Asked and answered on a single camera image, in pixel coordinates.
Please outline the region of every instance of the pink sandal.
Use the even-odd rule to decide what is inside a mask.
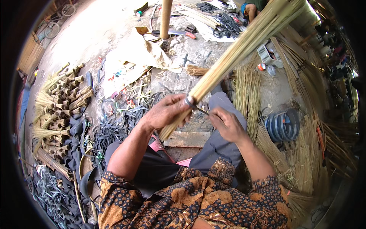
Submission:
[[[153,141],[153,143],[151,143],[149,146],[151,147],[151,149],[153,149],[155,152],[162,150],[164,151],[164,153],[170,158],[170,160],[175,163],[175,161],[173,160],[173,158],[171,158],[169,156],[169,154],[167,153],[167,151],[165,150],[163,144],[161,143],[161,141],[158,139],[158,137],[156,137],[155,135],[151,135],[151,137],[153,137],[155,139],[155,141]]]

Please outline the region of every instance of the knife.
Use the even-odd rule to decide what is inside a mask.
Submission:
[[[157,34],[157,33],[160,33],[160,30],[153,30],[151,33],[152,34]],[[168,34],[186,35],[186,36],[189,36],[192,39],[196,39],[196,36],[193,33],[189,33],[189,32],[186,32],[186,31],[168,30]]]

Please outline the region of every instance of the bicycle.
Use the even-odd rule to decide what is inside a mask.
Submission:
[[[45,18],[41,24],[38,26],[39,28],[44,24],[47,23],[47,26],[44,28],[45,37],[52,39],[57,36],[57,34],[60,32],[60,25],[57,24],[55,21],[62,20],[64,17],[70,17],[74,15],[76,12],[76,8],[73,5],[65,4],[62,8],[62,10],[58,11],[56,10],[57,16],[55,19],[51,19],[51,16],[49,19]]]

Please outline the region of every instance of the brown patterned shirt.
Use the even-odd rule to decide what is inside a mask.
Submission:
[[[212,228],[289,228],[284,188],[276,177],[253,182],[249,196],[230,184],[234,166],[219,158],[203,176],[181,166],[174,184],[145,201],[131,183],[111,172],[101,181],[100,228],[191,228],[197,217]]]

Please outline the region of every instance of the blue bucket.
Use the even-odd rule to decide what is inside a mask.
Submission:
[[[273,142],[293,141],[300,131],[299,113],[295,109],[269,114],[264,121]]]

